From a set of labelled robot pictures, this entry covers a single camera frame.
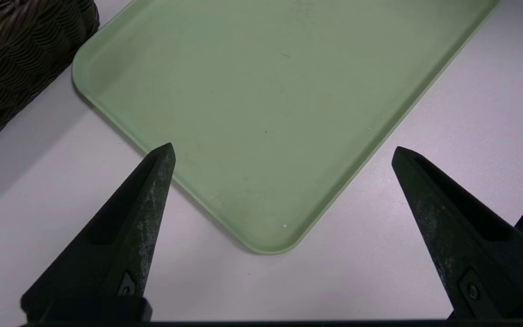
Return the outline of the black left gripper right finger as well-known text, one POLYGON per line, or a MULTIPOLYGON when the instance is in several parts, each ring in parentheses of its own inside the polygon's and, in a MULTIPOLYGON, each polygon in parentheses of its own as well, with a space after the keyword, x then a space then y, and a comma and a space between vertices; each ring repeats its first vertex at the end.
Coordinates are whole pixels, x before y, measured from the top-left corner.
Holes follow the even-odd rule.
POLYGON ((510 225, 423 155, 392 168, 452 303, 452 319, 523 318, 523 215, 510 225))

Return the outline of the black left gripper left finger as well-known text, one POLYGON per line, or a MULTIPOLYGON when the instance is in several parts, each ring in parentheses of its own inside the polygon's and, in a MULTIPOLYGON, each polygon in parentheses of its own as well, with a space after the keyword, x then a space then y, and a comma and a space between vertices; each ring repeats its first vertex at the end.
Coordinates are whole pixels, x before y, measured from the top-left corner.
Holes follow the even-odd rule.
POLYGON ((148 273, 176 154, 152 150, 21 296, 28 322, 148 322, 148 273))

